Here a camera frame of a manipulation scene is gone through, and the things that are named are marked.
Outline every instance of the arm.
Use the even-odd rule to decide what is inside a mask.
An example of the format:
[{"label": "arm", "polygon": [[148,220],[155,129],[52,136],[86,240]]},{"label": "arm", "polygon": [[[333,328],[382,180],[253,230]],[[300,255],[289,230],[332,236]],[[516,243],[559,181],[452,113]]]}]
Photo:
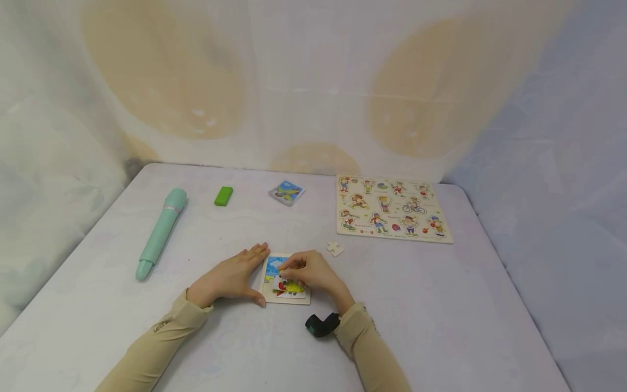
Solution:
[{"label": "arm", "polygon": [[247,297],[264,307],[262,294],[248,277],[270,254],[268,244],[255,245],[219,263],[174,301],[172,310],[141,335],[100,383],[96,392],[149,392],[185,338],[200,327],[220,297]]},{"label": "arm", "polygon": [[100,383],[96,392],[149,392],[183,340],[203,324],[213,307],[205,309],[187,301],[185,290],[172,310],[150,327],[127,350]]},{"label": "arm", "polygon": [[366,392],[411,392],[394,354],[377,332],[361,302],[342,316],[335,335],[344,351],[355,361]]},{"label": "arm", "polygon": [[379,336],[364,304],[355,303],[346,284],[320,253],[294,253],[279,270],[286,279],[329,293],[341,316],[335,335],[355,361],[366,392],[411,392],[403,370]]}]

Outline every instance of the mint green pen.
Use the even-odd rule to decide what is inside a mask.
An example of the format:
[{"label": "mint green pen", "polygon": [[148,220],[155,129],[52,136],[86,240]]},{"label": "mint green pen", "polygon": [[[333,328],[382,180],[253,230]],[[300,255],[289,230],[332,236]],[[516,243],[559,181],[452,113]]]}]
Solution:
[{"label": "mint green pen", "polygon": [[187,201],[187,193],[180,189],[174,188],[166,197],[166,202],[163,205],[163,211],[157,220],[155,228],[152,230],[152,234],[148,239],[148,243],[139,257],[139,265],[135,272],[135,278],[143,282],[148,277],[150,270],[157,265],[159,256],[166,244],[167,237],[174,227],[174,222],[179,216],[179,213],[185,207]]}]

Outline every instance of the fabric curtain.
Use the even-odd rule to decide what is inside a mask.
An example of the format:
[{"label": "fabric curtain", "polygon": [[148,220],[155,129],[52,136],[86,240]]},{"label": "fabric curtain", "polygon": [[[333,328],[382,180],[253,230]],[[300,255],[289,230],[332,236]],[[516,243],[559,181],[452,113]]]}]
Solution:
[{"label": "fabric curtain", "polygon": [[573,3],[0,0],[0,324],[148,161],[439,181]]},{"label": "fabric curtain", "polygon": [[573,392],[626,390],[627,3],[586,0],[446,177]]},{"label": "fabric curtain", "polygon": [[2,334],[140,165],[85,69],[24,3],[0,3],[0,58]]}]

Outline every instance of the beige sleeve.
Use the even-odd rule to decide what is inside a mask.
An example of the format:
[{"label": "beige sleeve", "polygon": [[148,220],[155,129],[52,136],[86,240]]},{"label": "beige sleeve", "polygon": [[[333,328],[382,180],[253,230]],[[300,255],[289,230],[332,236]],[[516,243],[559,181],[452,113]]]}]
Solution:
[{"label": "beige sleeve", "polygon": [[187,290],[172,310],[141,335],[100,383],[96,392],[149,392],[185,338],[200,327],[213,307],[187,301]]},{"label": "beige sleeve", "polygon": [[335,335],[357,364],[366,392],[411,392],[403,370],[379,336],[363,303],[354,304],[342,316]]}]

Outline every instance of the hand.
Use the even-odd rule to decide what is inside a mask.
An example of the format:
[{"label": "hand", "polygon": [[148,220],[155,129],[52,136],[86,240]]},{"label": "hand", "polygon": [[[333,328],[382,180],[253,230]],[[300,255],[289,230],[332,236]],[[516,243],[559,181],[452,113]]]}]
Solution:
[{"label": "hand", "polygon": [[298,280],[313,289],[326,291],[335,302],[340,315],[344,315],[355,304],[346,284],[331,269],[320,252],[310,250],[294,253],[278,269],[286,279]]},{"label": "hand", "polygon": [[270,254],[268,243],[256,244],[226,259],[205,273],[187,290],[187,300],[200,308],[211,305],[220,297],[246,297],[261,307],[266,299],[248,286],[248,277]]}]

